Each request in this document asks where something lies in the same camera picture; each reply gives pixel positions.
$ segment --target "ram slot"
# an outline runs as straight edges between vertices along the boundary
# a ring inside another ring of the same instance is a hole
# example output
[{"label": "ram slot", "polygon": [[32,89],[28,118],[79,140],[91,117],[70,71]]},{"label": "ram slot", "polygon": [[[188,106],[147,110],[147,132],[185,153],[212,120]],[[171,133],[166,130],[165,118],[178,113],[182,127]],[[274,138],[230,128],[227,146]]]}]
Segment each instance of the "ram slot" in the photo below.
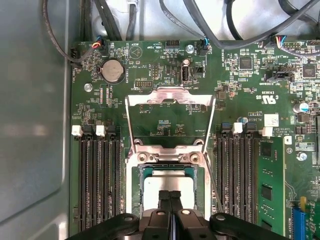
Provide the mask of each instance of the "ram slot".
[{"label": "ram slot", "polygon": [[222,139],[219,137],[217,139],[217,152],[216,152],[216,187],[217,191],[215,194],[219,195],[222,200]]},{"label": "ram slot", "polygon": [[122,214],[122,208],[121,208],[121,149],[120,149],[120,141],[116,140],[114,141],[114,172],[115,172],[115,183],[114,183],[114,189],[115,189],[115,215]]},{"label": "ram slot", "polygon": [[97,140],[94,140],[92,142],[93,144],[93,162],[92,162],[92,170],[93,170],[93,178],[92,178],[92,198],[93,198],[93,203],[92,203],[92,222],[93,226],[97,224],[97,212],[98,212],[98,143]]},{"label": "ram slot", "polygon": [[252,202],[253,202],[253,195],[252,195],[252,162],[253,162],[253,153],[252,153],[252,137],[250,135],[245,136],[245,148],[244,148],[244,154],[245,154],[245,162],[244,162],[244,183],[245,183],[245,218],[249,223],[253,222],[252,219]]},{"label": "ram slot", "polygon": [[222,205],[225,213],[229,212],[228,198],[229,198],[229,138],[225,134],[222,136]]},{"label": "ram slot", "polygon": [[103,161],[101,168],[103,169],[103,187],[102,187],[102,211],[103,211],[103,220],[106,221],[110,218],[109,214],[109,192],[110,192],[110,164],[109,164],[109,141],[104,141],[104,153]]},{"label": "ram slot", "polygon": [[107,168],[107,175],[108,175],[108,217],[112,218],[115,216],[114,214],[114,206],[113,200],[115,199],[115,191],[114,191],[114,184],[113,181],[115,180],[115,171],[113,171],[113,159],[114,159],[114,141],[110,140],[108,143],[108,168]]},{"label": "ram slot", "polygon": [[79,141],[79,200],[78,200],[78,212],[79,212],[79,220],[78,220],[78,231],[82,232],[85,228],[85,210],[86,210],[86,199],[85,199],[85,155],[86,155],[86,141]]},{"label": "ram slot", "polygon": [[87,139],[82,145],[82,231],[93,226],[93,141]]},{"label": "ram slot", "polygon": [[103,198],[104,198],[104,157],[105,157],[105,141],[98,140],[96,142],[96,224],[104,220]]},{"label": "ram slot", "polygon": [[244,154],[244,148],[245,148],[245,140],[243,138],[240,138],[240,167],[239,167],[239,209],[240,209],[240,219],[245,219],[245,154]]},{"label": "ram slot", "polygon": [[228,189],[229,189],[229,197],[228,197],[228,205],[229,205],[229,212],[228,214],[234,214],[234,165],[233,165],[233,158],[234,158],[234,139],[229,138],[229,153],[228,153]]},{"label": "ram slot", "polygon": [[233,137],[233,194],[234,212],[233,215],[240,218],[240,138],[238,135]]}]

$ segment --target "blue pcie slot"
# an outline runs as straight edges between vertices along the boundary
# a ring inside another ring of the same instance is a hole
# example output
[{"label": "blue pcie slot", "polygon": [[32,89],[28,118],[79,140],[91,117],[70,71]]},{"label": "blue pcie slot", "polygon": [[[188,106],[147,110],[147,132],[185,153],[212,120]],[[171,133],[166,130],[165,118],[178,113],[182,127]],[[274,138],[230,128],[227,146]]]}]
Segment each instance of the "blue pcie slot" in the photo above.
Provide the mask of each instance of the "blue pcie slot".
[{"label": "blue pcie slot", "polygon": [[300,208],[292,209],[293,222],[293,240],[306,239],[306,213]]}]

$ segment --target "motherboard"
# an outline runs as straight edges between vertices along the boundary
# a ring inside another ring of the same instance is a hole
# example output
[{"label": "motherboard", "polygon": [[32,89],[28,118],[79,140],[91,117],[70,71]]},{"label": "motherboard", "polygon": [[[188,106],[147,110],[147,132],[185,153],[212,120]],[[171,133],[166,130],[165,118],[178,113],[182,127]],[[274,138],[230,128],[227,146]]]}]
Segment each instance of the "motherboard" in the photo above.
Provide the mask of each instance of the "motherboard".
[{"label": "motherboard", "polygon": [[207,39],[104,41],[72,65],[70,235],[121,213],[141,217],[169,190],[206,219],[225,212],[319,239],[319,123],[317,57],[265,42],[227,51]]}]

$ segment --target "cable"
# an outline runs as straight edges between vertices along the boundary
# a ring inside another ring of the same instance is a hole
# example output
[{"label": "cable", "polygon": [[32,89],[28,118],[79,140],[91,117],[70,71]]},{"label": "cable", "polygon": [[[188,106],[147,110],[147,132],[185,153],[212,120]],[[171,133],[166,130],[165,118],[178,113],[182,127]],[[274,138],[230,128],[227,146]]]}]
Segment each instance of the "cable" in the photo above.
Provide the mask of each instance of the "cable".
[{"label": "cable", "polygon": [[94,0],[96,8],[99,11],[103,26],[111,41],[122,41],[116,20],[106,2],[106,0]]},{"label": "cable", "polygon": [[163,14],[174,24],[178,25],[180,28],[184,29],[188,33],[196,36],[199,39],[203,39],[205,36],[196,32],[195,30],[189,28],[187,25],[185,25],[183,22],[181,22],[179,19],[177,19],[172,12],[169,11],[169,9],[166,7],[164,0],[159,0],[161,10]]},{"label": "cable", "polygon": [[135,4],[130,4],[129,9],[129,25],[126,31],[126,41],[132,41],[135,37],[135,28],[137,22],[137,6]]},{"label": "cable", "polygon": [[298,12],[296,12],[294,15],[289,17],[283,23],[279,24],[278,26],[276,26],[276,27],[270,29],[269,31],[266,31],[256,37],[252,37],[252,38],[249,38],[246,40],[239,40],[236,42],[223,42],[223,41],[219,41],[218,38],[216,37],[216,35],[211,31],[206,20],[202,16],[195,0],[183,0],[188,12],[190,13],[191,17],[193,18],[193,20],[197,24],[197,26],[202,30],[202,32],[212,41],[212,43],[214,45],[216,45],[220,49],[225,49],[225,50],[244,48],[244,47],[249,46],[253,43],[265,40],[269,36],[272,36],[275,33],[278,33],[280,31],[282,31],[283,29],[285,29],[286,27],[288,27],[289,25],[291,25],[295,20],[297,20],[300,16],[302,16],[306,11],[311,9],[319,1],[320,0],[310,0]]},{"label": "cable", "polygon": [[[288,0],[278,0],[280,7],[282,10],[288,14],[289,16],[292,16],[297,11],[299,11],[296,7],[294,7]],[[318,22],[316,19],[314,19],[312,16],[308,14],[303,14],[301,17],[298,18],[298,20],[310,23],[312,25],[318,25]]]},{"label": "cable", "polygon": [[243,40],[243,38],[238,33],[234,19],[232,18],[232,6],[235,0],[228,0],[226,4],[225,16],[226,16],[226,23],[228,24],[230,33],[234,37],[235,40]]},{"label": "cable", "polygon": [[288,48],[284,47],[284,42],[285,42],[285,39],[287,38],[287,36],[276,36],[275,37],[275,40],[276,40],[276,44],[278,46],[278,48],[288,54],[291,54],[293,56],[296,56],[296,57],[300,57],[300,58],[311,58],[311,57],[318,57],[320,56],[320,52],[314,52],[314,53],[298,53],[298,52],[295,52],[295,51],[291,51],[289,50]]},{"label": "cable", "polygon": [[69,56],[68,54],[65,53],[65,51],[60,47],[59,43],[57,42],[57,39],[53,33],[53,30],[51,28],[51,24],[49,21],[49,15],[48,15],[48,0],[43,0],[42,2],[42,17],[44,19],[44,24],[46,27],[46,31],[50,37],[51,42],[53,43],[53,45],[55,46],[55,48],[57,49],[57,51],[64,56],[66,59],[68,59],[71,62],[74,63],[81,63],[83,60],[85,60],[87,57],[89,57],[93,52],[94,52],[94,48],[91,47],[86,53],[84,53],[82,55],[82,57],[80,58],[74,58]]}]

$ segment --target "green circuit board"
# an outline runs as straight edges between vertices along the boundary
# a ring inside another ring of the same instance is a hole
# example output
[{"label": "green circuit board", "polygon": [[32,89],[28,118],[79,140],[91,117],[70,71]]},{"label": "green circuit board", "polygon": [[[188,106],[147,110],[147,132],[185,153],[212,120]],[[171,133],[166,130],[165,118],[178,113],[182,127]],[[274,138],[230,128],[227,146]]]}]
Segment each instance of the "green circuit board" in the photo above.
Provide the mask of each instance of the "green circuit board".
[{"label": "green circuit board", "polygon": [[[125,98],[149,95],[159,87],[182,86],[192,95],[216,97],[207,147],[218,184],[218,193],[212,192],[212,213],[217,211],[215,195],[219,194],[225,212],[293,238],[292,208],[299,206],[301,196],[317,201],[320,192],[319,58],[294,57],[262,43],[228,51],[208,45],[203,54],[201,44],[106,41],[104,48],[73,66],[71,125],[81,126],[83,136],[71,141],[70,235],[128,212],[126,201],[132,201],[130,212],[141,214],[138,169],[132,170],[132,198],[126,199],[125,169],[131,145]],[[304,52],[317,50],[320,41],[285,44]],[[186,52],[187,45],[194,46],[193,53]],[[73,53],[81,55],[90,46],[80,42]],[[186,59],[189,76],[182,82]],[[124,69],[123,79],[116,84],[101,74],[101,67],[110,60],[117,60]],[[85,84],[91,89],[86,91]],[[309,110],[297,114],[293,108],[301,103],[307,103]],[[174,148],[205,140],[211,107],[168,101],[133,106],[129,112],[136,139]],[[233,123],[242,121],[243,133],[233,134]],[[106,127],[103,139],[95,137],[98,125]],[[265,127],[272,128],[273,137],[259,134]],[[201,212],[202,171],[197,172],[200,197],[195,203]]]}]

